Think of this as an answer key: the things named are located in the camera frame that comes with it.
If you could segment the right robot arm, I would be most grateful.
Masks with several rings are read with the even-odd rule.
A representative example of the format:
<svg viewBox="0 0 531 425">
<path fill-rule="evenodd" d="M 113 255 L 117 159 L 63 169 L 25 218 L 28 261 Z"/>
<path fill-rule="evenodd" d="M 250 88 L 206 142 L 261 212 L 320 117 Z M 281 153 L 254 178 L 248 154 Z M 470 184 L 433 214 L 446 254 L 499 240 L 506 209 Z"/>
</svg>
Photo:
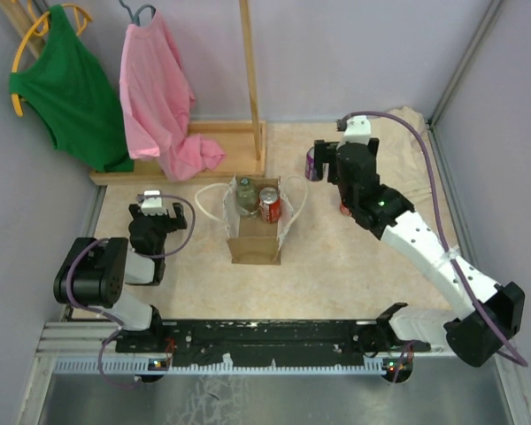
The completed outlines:
<svg viewBox="0 0 531 425">
<path fill-rule="evenodd" d="M 398 350 L 408 340 L 445 342 L 466 364 L 481 367 L 520 330 L 525 293 L 515 282 L 501 285 L 444 248 L 414 205 L 398 190 L 380 182 L 379 141 L 315 141 L 319 178 L 337 185 L 354 221 L 378 240 L 401 252 L 439 290 L 454 317 L 436 325 L 414 324 L 414 313 L 382 323 L 379 343 Z"/>
</svg>

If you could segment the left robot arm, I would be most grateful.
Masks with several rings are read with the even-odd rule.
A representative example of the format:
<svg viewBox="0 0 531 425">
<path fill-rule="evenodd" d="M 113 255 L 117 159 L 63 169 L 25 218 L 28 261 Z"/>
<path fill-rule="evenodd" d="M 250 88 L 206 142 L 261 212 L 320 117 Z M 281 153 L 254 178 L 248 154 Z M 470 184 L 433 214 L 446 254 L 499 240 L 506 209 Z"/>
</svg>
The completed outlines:
<svg viewBox="0 0 531 425">
<path fill-rule="evenodd" d="M 171 196 L 173 212 L 164 206 L 165 195 L 146 192 L 128 207 L 131 222 L 127 237 L 75 239 L 53 282 L 53 295 L 60 304 L 99 314 L 117 324 L 117 336 L 132 348 L 154 352 L 166 340 L 166 330 L 158 309 L 145 304 L 125 290 L 125 286 L 159 285 L 165 274 L 165 259 L 181 251 L 189 242 L 172 251 L 165 250 L 168 235 L 186 230 L 192 237 L 196 215 L 187 221 L 184 208 L 192 204 Z"/>
</svg>

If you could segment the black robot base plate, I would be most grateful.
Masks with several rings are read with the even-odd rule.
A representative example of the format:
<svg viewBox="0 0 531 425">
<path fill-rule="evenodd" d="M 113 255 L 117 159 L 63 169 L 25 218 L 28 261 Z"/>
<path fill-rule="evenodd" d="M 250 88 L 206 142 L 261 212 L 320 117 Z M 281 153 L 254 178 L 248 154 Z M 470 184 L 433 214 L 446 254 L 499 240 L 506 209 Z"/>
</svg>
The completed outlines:
<svg viewBox="0 0 531 425">
<path fill-rule="evenodd" d="M 383 319 L 371 321 L 161 321 L 122 331 L 116 352 L 169 354 L 175 367 L 213 366 L 229 355 L 236 367 L 362 366 L 366 355 L 404 342 Z"/>
</svg>

